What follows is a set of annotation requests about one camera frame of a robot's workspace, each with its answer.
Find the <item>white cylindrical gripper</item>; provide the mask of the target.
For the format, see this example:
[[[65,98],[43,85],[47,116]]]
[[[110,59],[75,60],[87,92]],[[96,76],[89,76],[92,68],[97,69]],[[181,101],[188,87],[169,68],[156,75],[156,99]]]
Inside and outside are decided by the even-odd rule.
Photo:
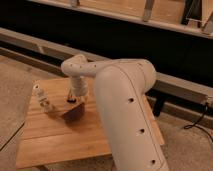
[[[88,92],[88,84],[84,77],[72,77],[71,78],[71,92],[74,95],[70,95],[69,100],[71,102],[76,101],[76,97],[81,97],[82,103],[87,103],[89,99]]]

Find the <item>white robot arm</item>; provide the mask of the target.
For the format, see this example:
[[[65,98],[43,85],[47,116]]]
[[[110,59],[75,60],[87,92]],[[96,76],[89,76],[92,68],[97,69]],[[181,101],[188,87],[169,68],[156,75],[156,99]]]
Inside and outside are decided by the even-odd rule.
[[[169,171],[143,101],[156,81],[146,59],[89,62],[78,54],[61,64],[71,80],[71,94],[87,94],[85,79],[94,79],[94,96],[117,171]]]

